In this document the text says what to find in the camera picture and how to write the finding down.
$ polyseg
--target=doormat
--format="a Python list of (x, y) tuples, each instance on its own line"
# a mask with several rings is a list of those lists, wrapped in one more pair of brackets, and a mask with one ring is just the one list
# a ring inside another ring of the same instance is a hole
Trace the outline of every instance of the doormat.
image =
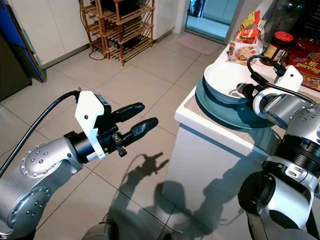
[(218, 44), (208, 42), (207, 40), (199, 36), (191, 35), (191, 34), (186, 34), (180, 37), (176, 42), (187, 48), (193, 49), (199, 53), (202, 53), (208, 56), (213, 54), (220, 47)]

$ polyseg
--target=robotic arm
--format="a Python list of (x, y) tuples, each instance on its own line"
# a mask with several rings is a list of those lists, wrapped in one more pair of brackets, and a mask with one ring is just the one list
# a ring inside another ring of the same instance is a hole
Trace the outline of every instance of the robotic arm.
[(251, 100), (258, 116), (286, 130), (274, 155), (262, 163), (263, 171), (251, 174), (238, 194), (251, 236), (255, 240), (319, 239), (311, 207), (320, 176), (320, 105), (292, 94), (302, 82), (293, 66), (277, 72), (276, 89), (265, 88), (262, 77), (251, 73), (262, 86), (242, 83), (238, 91)]
[(0, 239), (18, 239), (30, 234), (38, 225), (44, 209), (55, 191), (64, 185), (84, 164), (118, 151), (142, 138), (158, 120), (150, 118), (125, 134), (116, 123), (140, 113), (145, 106), (135, 103), (114, 112), (99, 94), (81, 91), (75, 117), (83, 132), (63, 137), (30, 149), (20, 165), (0, 178)]

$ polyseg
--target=blue plate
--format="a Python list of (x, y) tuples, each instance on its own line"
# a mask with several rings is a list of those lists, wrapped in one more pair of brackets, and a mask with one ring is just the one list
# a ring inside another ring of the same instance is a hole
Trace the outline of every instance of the blue plate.
[(196, 85), (195, 97), (198, 105), (208, 117), (226, 127), (263, 129), (274, 125), (267, 119), (257, 116), (249, 103), (224, 104), (218, 101), (209, 92), (204, 77)]

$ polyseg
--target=red jar lid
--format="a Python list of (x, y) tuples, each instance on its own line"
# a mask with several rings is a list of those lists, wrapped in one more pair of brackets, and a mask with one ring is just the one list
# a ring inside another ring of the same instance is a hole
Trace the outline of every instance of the red jar lid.
[(290, 43), (294, 40), (294, 37), (291, 34), (284, 32), (284, 31), (276, 31), (274, 33), (274, 36), (277, 39), (284, 41), (284, 42), (287, 42), (287, 43)]

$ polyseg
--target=glass door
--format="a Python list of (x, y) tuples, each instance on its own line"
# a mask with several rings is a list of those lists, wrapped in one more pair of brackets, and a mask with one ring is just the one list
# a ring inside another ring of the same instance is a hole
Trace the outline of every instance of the glass door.
[(189, 0), (185, 31), (226, 43), (243, 0)]

